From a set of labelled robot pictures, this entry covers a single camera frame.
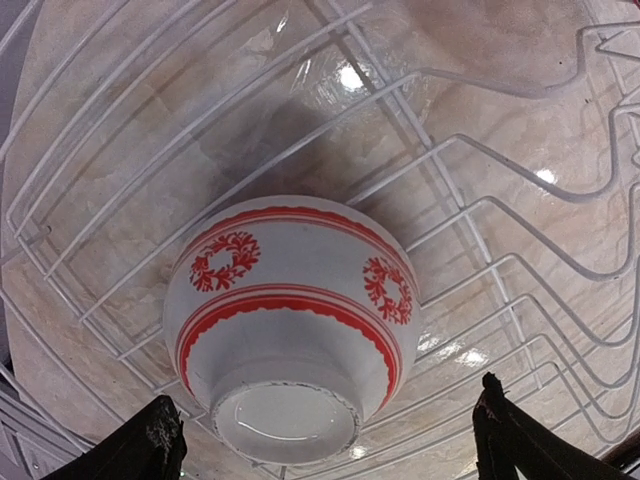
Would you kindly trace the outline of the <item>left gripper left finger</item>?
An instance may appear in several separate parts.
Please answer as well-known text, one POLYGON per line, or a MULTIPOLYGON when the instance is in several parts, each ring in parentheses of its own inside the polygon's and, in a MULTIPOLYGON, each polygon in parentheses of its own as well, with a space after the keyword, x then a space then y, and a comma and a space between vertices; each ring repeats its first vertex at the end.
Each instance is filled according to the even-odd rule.
POLYGON ((49 479, 179 479, 187 454, 184 422, 160 395, 90 451, 49 479))

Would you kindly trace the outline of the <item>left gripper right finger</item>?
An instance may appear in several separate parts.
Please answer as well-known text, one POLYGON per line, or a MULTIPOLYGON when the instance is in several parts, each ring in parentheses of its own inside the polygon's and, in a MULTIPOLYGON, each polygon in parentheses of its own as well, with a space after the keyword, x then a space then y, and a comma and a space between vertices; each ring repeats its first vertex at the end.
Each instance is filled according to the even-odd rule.
POLYGON ((556 436, 506 398, 491 372, 472 412, 478 478, 628 479, 621 470, 556 436))

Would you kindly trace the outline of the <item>white red patterned cup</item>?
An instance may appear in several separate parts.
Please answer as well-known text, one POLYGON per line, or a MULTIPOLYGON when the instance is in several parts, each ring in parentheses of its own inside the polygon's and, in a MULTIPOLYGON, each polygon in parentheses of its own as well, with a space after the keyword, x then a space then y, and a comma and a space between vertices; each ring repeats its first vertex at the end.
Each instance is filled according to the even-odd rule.
POLYGON ((399 242, 365 214, 267 196, 200 221, 163 311, 177 375, 215 435, 253 460, 337 456, 414 364, 419 287, 399 242))

